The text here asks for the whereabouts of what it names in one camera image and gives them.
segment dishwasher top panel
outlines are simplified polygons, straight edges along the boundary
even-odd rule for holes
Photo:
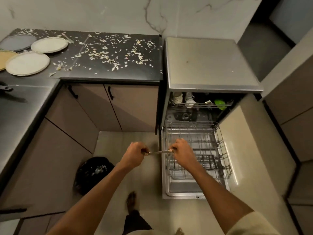
[[[165,51],[171,91],[263,91],[234,40],[167,37]]]

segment person's left hand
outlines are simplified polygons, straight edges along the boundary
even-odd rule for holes
[[[132,142],[128,146],[120,163],[128,169],[132,170],[141,164],[143,158],[145,157],[144,153],[148,152],[149,149],[143,142]]]

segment pant leg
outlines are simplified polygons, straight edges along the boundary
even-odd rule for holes
[[[138,210],[133,210],[126,216],[123,235],[136,230],[150,230],[150,225],[140,216]]]

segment black garbage bag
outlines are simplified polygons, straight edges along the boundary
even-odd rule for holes
[[[105,157],[93,157],[79,166],[74,181],[75,190],[84,196],[114,168]]]

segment person's left arm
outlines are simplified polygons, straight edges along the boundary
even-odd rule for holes
[[[80,199],[47,235],[93,235],[123,178],[143,161],[142,151],[148,152],[144,143],[132,142],[114,169]]]

